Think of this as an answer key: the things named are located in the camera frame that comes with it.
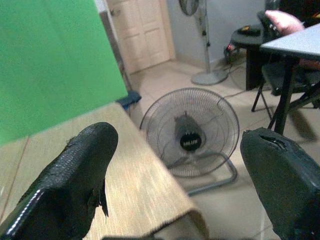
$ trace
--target fan guard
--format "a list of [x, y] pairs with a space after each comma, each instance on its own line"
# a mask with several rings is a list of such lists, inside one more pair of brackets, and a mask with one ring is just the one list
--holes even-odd
[[140, 129], [177, 177], [198, 177], [219, 168], [239, 139], [239, 121], [231, 105], [202, 88], [162, 96], [147, 110]]

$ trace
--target white wall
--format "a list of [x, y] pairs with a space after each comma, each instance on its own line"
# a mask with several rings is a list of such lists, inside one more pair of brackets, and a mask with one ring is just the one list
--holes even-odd
[[[177, 59], [204, 63], [203, 38], [195, 17], [184, 15], [178, 0], [166, 1]], [[264, 8], [264, 0], [207, 0], [211, 63], [224, 57], [224, 47], [236, 29], [259, 22], [257, 12]]]

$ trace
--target black table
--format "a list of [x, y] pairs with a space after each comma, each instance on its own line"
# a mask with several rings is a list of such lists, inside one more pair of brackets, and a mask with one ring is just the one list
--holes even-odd
[[275, 115], [269, 125], [272, 127], [275, 121], [274, 131], [283, 134], [287, 114], [289, 110], [302, 107], [320, 98], [318, 91], [310, 91], [307, 98], [301, 98], [290, 103], [295, 78], [293, 75], [294, 65], [300, 58], [320, 61], [320, 23], [298, 31], [293, 34], [278, 38], [276, 40], [264, 43], [260, 49], [267, 53], [276, 53], [285, 55], [285, 75], [282, 85], [280, 102], [276, 108]]
[[238, 33], [238, 29], [231, 36], [231, 43], [236, 47], [246, 49], [246, 83], [245, 89], [251, 90], [258, 87], [263, 79], [261, 67], [267, 63], [270, 54], [260, 52], [259, 47], [275, 39], [261, 24], [252, 25], [260, 29], [259, 36], [250, 36]]

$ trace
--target fan logo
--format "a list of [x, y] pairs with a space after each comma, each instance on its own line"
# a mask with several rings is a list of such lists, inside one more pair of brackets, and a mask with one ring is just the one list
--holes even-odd
[[197, 133], [186, 133], [180, 139], [181, 147], [186, 151], [195, 151], [201, 146], [201, 137]]

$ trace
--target wooden door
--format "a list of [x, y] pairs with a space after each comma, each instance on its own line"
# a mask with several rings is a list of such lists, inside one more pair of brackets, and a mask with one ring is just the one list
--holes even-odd
[[161, 0], [107, 0], [127, 71], [169, 60]]

